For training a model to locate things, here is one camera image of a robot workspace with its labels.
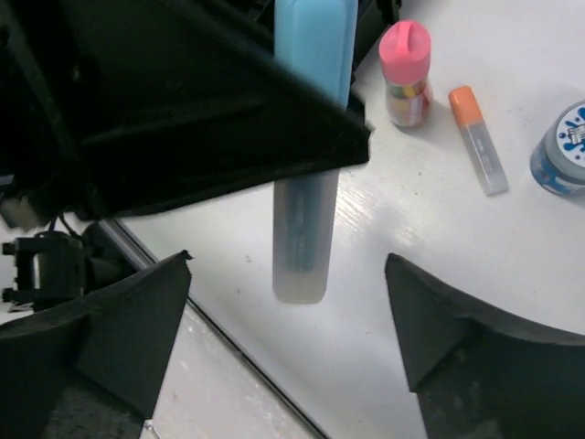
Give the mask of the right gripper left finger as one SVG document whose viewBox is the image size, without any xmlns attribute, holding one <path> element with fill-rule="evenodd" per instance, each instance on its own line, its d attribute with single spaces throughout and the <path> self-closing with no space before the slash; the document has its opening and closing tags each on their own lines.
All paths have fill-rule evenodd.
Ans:
<svg viewBox="0 0 585 439">
<path fill-rule="evenodd" d="M 1 326 L 4 438 L 137 438 L 154 414 L 191 283 L 181 251 Z"/>
</svg>

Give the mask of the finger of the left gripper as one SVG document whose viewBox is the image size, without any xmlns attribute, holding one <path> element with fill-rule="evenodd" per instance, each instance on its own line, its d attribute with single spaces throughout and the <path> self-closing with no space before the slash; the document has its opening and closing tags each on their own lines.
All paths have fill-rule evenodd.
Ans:
<svg viewBox="0 0 585 439">
<path fill-rule="evenodd" d="M 369 159 L 251 4 L 4 1 L 1 216 L 149 216 Z"/>
</svg>

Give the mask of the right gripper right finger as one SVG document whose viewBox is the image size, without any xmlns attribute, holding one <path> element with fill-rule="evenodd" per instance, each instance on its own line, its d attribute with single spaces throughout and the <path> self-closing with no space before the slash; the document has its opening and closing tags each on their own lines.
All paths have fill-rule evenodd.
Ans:
<svg viewBox="0 0 585 439">
<path fill-rule="evenodd" d="M 582 335 L 487 304 L 394 253 L 385 275 L 427 437 L 583 437 Z"/>
</svg>

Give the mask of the blue jar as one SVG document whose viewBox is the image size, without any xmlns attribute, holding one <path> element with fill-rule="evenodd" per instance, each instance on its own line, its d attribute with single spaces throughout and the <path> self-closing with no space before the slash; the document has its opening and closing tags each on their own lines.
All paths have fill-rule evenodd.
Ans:
<svg viewBox="0 0 585 439">
<path fill-rule="evenodd" d="M 531 155 L 530 170 L 551 193 L 584 192 L 584 101 L 568 107 L 548 128 Z"/>
</svg>

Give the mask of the orange-capped highlighter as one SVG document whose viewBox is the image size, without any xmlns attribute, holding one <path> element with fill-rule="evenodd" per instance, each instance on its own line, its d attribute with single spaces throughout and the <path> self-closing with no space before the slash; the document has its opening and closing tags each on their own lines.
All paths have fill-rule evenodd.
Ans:
<svg viewBox="0 0 585 439">
<path fill-rule="evenodd" d="M 505 171 L 472 88 L 462 86 L 452 90 L 449 102 L 485 195 L 490 197 L 505 193 L 509 189 Z"/>
</svg>

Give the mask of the pink-capped small bottle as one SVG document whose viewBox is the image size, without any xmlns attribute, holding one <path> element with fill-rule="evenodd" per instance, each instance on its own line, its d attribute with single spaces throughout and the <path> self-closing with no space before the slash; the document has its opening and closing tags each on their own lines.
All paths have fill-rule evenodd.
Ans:
<svg viewBox="0 0 585 439">
<path fill-rule="evenodd" d="M 392 122 L 403 128 L 423 123 L 433 100 L 429 82 L 431 36 L 427 28 L 414 20 L 395 23 L 379 41 L 378 59 Z"/>
</svg>

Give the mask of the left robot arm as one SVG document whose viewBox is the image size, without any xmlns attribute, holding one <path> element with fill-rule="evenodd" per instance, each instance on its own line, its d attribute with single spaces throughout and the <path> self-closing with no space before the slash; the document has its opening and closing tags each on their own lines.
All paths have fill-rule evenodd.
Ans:
<svg viewBox="0 0 585 439">
<path fill-rule="evenodd" d="M 271 56 L 218 1 L 4 1 L 1 217 L 5 301 L 36 310 L 119 280 L 56 231 L 150 216 L 284 177 L 364 164 L 369 131 Z"/>
</svg>

